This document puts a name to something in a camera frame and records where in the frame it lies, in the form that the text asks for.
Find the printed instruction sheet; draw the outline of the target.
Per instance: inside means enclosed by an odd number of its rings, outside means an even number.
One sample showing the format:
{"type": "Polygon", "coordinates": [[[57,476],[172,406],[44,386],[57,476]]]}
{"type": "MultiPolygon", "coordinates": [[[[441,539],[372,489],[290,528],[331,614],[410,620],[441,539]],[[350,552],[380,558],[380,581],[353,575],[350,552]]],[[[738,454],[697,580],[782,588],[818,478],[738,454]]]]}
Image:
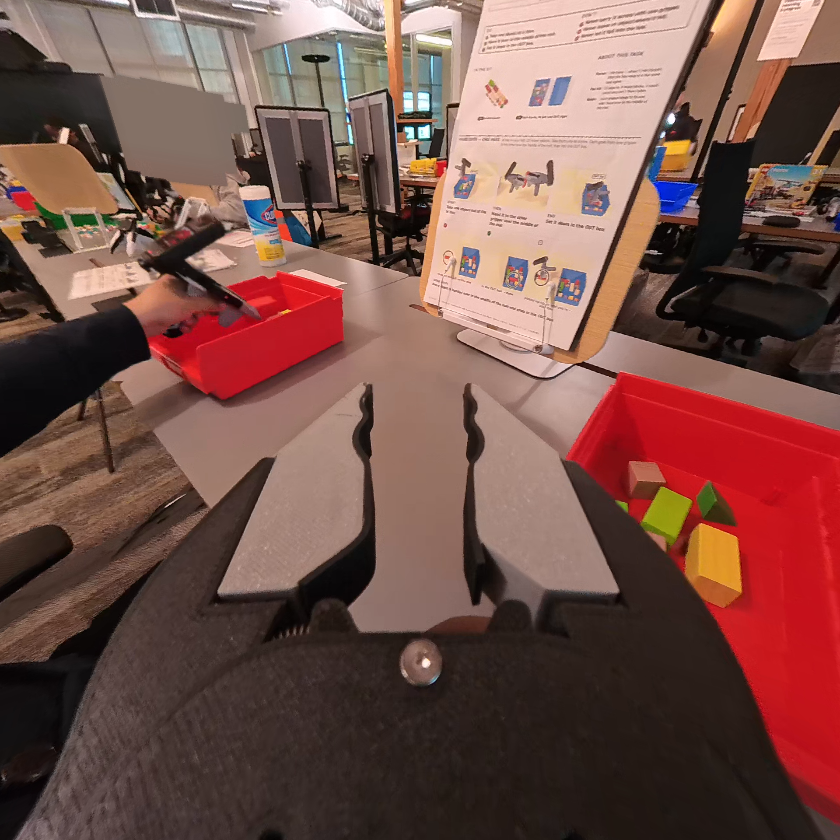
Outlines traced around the printed instruction sheet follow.
{"type": "Polygon", "coordinates": [[[426,308],[530,350],[573,349],[719,5],[483,3],[426,308]]]}

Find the pale wooden board stand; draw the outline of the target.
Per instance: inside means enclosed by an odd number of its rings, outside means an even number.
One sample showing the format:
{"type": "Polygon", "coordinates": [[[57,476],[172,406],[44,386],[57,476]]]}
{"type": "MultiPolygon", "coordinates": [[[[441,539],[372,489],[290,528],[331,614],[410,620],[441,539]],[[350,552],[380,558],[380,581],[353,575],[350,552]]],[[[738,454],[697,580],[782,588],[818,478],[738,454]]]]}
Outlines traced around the pale wooden board stand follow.
{"type": "Polygon", "coordinates": [[[113,215],[119,207],[87,159],[60,143],[4,144],[1,162],[50,213],[113,215]]]}

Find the clear acrylic stand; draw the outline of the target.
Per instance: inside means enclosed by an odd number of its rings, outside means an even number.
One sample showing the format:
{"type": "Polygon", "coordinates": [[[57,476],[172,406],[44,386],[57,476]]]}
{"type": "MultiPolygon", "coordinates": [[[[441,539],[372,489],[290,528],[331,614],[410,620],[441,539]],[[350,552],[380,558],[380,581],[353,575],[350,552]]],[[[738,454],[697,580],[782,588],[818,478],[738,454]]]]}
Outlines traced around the clear acrylic stand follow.
{"type": "Polygon", "coordinates": [[[103,216],[94,206],[71,206],[62,210],[64,239],[71,253],[90,253],[108,249],[111,234],[103,216]]]}

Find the red plastic bin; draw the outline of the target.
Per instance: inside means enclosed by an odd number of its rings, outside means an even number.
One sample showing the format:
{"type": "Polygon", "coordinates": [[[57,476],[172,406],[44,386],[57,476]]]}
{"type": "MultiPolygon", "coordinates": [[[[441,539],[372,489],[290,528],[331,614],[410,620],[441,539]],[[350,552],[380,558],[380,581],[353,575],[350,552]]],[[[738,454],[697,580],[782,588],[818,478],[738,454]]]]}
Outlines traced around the red plastic bin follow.
{"type": "Polygon", "coordinates": [[[227,400],[343,341],[343,290],[290,276],[258,276],[232,289],[262,320],[222,328],[204,317],[187,335],[150,339],[150,352],[198,391],[227,400]],[[290,309],[281,318],[275,315],[290,309]]]}
{"type": "Polygon", "coordinates": [[[668,553],[685,569],[692,530],[738,537],[742,594],[707,602],[755,695],[775,748],[815,811],[838,823],[839,437],[830,428],[621,373],[569,458],[639,524],[651,500],[627,493],[627,464],[650,461],[693,500],[668,553]],[[712,481],[736,527],[704,521],[697,492],[712,481]]]}

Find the blue plastic bin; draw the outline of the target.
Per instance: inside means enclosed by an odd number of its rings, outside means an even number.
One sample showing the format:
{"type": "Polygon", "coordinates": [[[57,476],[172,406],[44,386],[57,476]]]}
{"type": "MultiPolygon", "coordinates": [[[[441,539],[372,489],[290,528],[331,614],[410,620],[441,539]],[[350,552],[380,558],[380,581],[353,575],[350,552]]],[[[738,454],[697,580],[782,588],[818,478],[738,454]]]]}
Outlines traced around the blue plastic bin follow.
{"type": "Polygon", "coordinates": [[[654,186],[659,200],[661,215],[675,215],[681,213],[689,200],[695,195],[698,184],[695,182],[674,182],[656,180],[654,186]]]}

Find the disinfecting wipes canister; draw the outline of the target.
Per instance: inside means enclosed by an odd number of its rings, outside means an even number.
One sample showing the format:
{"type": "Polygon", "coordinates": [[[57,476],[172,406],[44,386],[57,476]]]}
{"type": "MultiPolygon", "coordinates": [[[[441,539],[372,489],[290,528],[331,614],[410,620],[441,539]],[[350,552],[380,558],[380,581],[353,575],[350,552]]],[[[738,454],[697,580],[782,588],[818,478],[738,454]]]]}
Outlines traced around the disinfecting wipes canister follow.
{"type": "Polygon", "coordinates": [[[287,258],[270,189],[265,185],[241,185],[238,192],[260,264],[266,268],[285,265],[287,258]]]}

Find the printed paper sheets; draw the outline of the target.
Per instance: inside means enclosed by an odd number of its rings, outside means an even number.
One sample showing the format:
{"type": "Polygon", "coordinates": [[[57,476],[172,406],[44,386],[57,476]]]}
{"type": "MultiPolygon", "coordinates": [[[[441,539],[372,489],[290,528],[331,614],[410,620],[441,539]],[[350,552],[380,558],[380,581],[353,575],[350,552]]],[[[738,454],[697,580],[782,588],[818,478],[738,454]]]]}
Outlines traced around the printed paper sheets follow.
{"type": "Polygon", "coordinates": [[[147,286],[153,277],[138,262],[92,267],[76,271],[70,281],[69,300],[80,300],[111,292],[147,286]]]}

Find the wooden pillar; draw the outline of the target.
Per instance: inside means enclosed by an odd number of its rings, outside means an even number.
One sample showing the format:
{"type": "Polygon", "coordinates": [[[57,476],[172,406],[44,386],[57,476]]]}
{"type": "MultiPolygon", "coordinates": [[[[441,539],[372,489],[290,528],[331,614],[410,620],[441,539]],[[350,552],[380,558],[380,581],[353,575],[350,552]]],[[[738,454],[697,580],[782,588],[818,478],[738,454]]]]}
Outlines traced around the wooden pillar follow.
{"type": "Polygon", "coordinates": [[[395,116],[404,111],[404,56],[402,32],[402,2],[383,1],[385,52],[388,69],[388,86],[393,100],[395,116]]]}

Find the dark green triangular block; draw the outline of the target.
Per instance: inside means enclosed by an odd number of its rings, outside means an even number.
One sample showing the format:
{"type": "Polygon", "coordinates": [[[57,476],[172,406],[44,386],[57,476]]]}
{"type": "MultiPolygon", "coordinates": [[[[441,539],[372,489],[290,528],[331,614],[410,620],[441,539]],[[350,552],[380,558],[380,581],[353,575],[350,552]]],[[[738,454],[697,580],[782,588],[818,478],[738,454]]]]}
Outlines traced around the dark green triangular block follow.
{"type": "Polygon", "coordinates": [[[738,525],[727,499],[712,481],[706,482],[697,492],[696,504],[704,521],[729,527],[738,525]]]}

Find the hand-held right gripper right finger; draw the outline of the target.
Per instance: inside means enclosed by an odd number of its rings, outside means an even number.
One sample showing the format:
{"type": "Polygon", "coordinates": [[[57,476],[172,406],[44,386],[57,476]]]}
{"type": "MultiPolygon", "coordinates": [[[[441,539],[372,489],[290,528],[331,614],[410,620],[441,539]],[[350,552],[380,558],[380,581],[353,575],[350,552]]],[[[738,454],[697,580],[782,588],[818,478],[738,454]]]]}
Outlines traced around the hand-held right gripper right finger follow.
{"type": "Polygon", "coordinates": [[[472,604],[614,602],[618,585],[561,456],[477,384],[463,401],[472,604]]]}

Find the person's left hand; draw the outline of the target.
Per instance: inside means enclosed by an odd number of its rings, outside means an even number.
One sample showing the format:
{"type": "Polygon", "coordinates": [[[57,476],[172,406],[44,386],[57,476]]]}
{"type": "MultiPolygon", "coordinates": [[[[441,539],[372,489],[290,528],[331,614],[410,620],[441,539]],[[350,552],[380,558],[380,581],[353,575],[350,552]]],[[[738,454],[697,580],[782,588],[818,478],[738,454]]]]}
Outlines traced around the person's left hand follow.
{"type": "Polygon", "coordinates": [[[123,306],[132,312],[148,339],[169,329],[189,333],[202,318],[216,316],[224,309],[221,301],[207,296],[192,297],[173,276],[159,278],[123,306]]]}

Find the wall poster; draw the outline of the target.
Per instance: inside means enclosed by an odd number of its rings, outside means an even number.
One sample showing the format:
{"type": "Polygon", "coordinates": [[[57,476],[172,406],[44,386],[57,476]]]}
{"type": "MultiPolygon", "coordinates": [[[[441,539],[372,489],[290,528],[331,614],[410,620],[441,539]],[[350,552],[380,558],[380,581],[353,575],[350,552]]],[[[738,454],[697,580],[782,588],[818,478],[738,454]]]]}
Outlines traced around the wall poster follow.
{"type": "Polygon", "coordinates": [[[824,1],[780,1],[757,61],[793,60],[808,39],[824,1]]]}

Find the lime green rectangular block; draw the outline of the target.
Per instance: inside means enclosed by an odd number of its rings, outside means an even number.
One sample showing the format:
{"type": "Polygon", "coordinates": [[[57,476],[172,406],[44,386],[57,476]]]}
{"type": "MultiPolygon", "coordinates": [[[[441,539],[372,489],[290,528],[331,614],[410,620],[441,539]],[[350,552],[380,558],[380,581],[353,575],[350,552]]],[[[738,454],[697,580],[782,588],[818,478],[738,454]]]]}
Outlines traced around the lime green rectangular block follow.
{"type": "Polygon", "coordinates": [[[640,525],[672,548],[682,533],[692,506],[692,499],[662,486],[651,500],[640,525]]]}

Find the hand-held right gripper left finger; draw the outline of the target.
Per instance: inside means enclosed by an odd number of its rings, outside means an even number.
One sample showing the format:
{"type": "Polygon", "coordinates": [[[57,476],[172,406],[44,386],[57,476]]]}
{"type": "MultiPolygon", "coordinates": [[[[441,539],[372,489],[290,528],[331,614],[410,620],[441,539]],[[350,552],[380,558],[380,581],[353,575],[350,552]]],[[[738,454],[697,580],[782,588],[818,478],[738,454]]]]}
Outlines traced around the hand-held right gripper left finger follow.
{"type": "Polygon", "coordinates": [[[373,386],[360,383],[274,457],[217,589],[228,602],[353,603],[375,572],[373,386]]]}

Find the grey panel on stand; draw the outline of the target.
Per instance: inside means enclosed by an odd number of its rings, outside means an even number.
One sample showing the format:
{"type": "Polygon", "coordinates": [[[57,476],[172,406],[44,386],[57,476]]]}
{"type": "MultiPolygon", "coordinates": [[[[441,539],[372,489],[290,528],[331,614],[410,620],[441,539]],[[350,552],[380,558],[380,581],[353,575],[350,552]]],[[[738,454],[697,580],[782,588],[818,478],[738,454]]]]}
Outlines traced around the grey panel on stand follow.
{"type": "Polygon", "coordinates": [[[384,88],[351,97],[348,105],[371,262],[392,267],[397,261],[392,226],[402,210],[392,96],[384,88]]]}
{"type": "Polygon", "coordinates": [[[315,212],[338,211],[341,201],[329,110],[255,106],[276,207],[304,211],[311,246],[321,244],[315,212]]]}

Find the large natural wooden block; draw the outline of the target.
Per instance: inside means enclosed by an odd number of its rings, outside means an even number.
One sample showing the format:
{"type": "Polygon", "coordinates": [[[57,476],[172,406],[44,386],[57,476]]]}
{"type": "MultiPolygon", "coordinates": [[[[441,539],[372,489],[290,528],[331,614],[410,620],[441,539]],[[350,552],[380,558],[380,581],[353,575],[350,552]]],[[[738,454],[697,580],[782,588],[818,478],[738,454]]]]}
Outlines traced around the large natural wooden block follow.
{"type": "Polygon", "coordinates": [[[630,460],[626,468],[626,487],[630,498],[652,500],[659,490],[667,487],[667,480],[656,463],[630,460]]]}

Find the person's left forearm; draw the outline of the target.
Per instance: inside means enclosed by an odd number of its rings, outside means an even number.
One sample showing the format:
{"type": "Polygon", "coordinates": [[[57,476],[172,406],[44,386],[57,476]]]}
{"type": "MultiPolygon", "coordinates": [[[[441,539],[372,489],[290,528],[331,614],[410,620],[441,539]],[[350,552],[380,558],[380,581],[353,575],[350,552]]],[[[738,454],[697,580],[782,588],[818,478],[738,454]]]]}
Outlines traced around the person's left forearm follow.
{"type": "Polygon", "coordinates": [[[1,456],[150,357],[140,321],[122,305],[3,343],[1,456]]]}

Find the colourful toy box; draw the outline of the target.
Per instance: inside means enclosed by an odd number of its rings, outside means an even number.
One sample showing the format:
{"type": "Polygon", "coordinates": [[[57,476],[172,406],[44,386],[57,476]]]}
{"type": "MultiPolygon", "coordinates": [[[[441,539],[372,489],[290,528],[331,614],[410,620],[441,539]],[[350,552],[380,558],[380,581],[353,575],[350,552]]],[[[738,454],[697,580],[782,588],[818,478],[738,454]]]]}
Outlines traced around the colourful toy box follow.
{"type": "Polygon", "coordinates": [[[751,212],[803,209],[826,169],[825,164],[762,164],[752,177],[744,206],[751,212]]]}

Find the black office chair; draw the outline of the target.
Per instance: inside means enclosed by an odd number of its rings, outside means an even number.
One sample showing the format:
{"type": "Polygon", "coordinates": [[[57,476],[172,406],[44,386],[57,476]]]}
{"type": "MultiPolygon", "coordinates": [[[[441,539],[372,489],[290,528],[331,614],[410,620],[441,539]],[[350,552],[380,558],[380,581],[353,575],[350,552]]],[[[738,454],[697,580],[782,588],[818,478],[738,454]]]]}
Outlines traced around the black office chair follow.
{"type": "Polygon", "coordinates": [[[377,264],[393,268],[404,263],[411,277],[418,277],[423,267],[424,253],[413,244],[424,241],[424,230],[432,216],[432,200],[424,194],[409,196],[396,213],[379,213],[377,221],[384,237],[385,253],[377,264]]]}
{"type": "Polygon", "coordinates": [[[802,239],[751,234],[742,238],[753,142],[714,143],[699,195],[696,234],[679,273],[655,313],[712,343],[687,352],[720,360],[726,350],[743,364],[765,339],[796,342],[838,324],[838,298],[782,281],[764,270],[778,257],[820,255],[802,239]]]}

